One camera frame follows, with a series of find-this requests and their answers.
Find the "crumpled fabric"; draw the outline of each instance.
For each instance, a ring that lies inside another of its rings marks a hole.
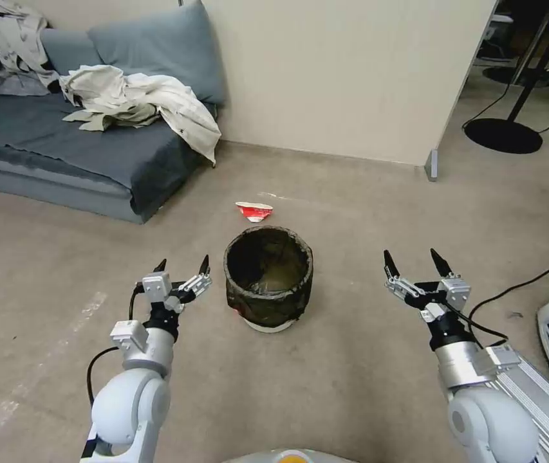
[[[104,131],[112,124],[139,128],[161,116],[193,150],[216,164],[218,124],[192,89],[175,77],[125,76],[121,69],[99,64],[69,71],[59,82],[64,96],[82,108],[63,120],[85,122],[80,129]]]
[[[58,79],[41,41],[47,20],[37,11],[0,0],[0,95],[47,95]]]

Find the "wastebasket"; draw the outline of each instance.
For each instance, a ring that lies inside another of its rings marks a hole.
[[[282,331],[304,313],[313,285],[313,252],[291,230],[249,228],[225,250],[227,303],[252,328]]]

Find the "bin rim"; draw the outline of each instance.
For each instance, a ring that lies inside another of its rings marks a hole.
[[[233,248],[235,243],[240,239],[242,239],[244,236],[248,235],[249,233],[258,232],[260,230],[277,230],[279,232],[286,232],[291,238],[295,239],[295,241],[300,244],[300,247],[306,252],[306,256],[307,256],[306,263],[308,265],[308,268],[306,269],[304,276],[298,283],[296,283],[293,287],[287,289],[285,292],[276,293],[275,295],[260,295],[257,293],[252,293],[251,291],[247,291],[246,289],[241,287],[239,284],[237,284],[236,281],[231,277],[231,274],[229,273],[229,266],[227,265],[229,250]],[[225,250],[225,256],[223,257],[223,270],[225,271],[225,278],[227,279],[227,282],[241,296],[260,299],[260,300],[280,299],[296,293],[298,291],[298,288],[302,287],[307,283],[308,279],[313,274],[313,251],[311,250],[309,245],[302,238],[300,238],[300,236],[297,233],[290,230],[289,228],[276,226],[276,225],[258,225],[258,226],[247,228],[245,231],[243,231],[237,237],[235,237],[231,243],[229,243],[229,245]]]

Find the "sofa cushion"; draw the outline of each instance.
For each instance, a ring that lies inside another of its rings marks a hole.
[[[85,32],[45,29],[41,40],[49,61],[60,75],[68,75],[68,71],[77,70],[82,64],[103,64]]]
[[[125,74],[169,75],[203,102],[225,101],[220,56],[200,0],[135,21],[96,26],[88,35],[105,64]]]
[[[65,163],[62,173],[81,169],[112,179],[132,191],[135,213],[177,188],[198,164],[200,155],[162,120],[86,132],[62,121],[74,110],[61,95],[0,95],[0,160],[51,172]]]

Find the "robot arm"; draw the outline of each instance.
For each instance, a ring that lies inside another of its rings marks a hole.
[[[431,332],[450,429],[472,463],[531,463],[539,442],[532,418],[514,399],[485,386],[516,367],[519,356],[506,343],[480,348],[460,322],[469,285],[433,249],[431,256],[440,281],[414,284],[402,278],[388,251],[384,270],[388,290],[418,309]]]
[[[173,284],[164,271],[148,274],[138,285],[150,302],[150,318],[117,322],[111,341],[120,349],[124,371],[100,390],[92,406],[92,427],[82,463],[150,463],[158,434],[167,417],[171,394],[169,376],[178,317],[184,305],[211,284],[208,257],[197,275]],[[129,446],[114,455],[114,446]]]

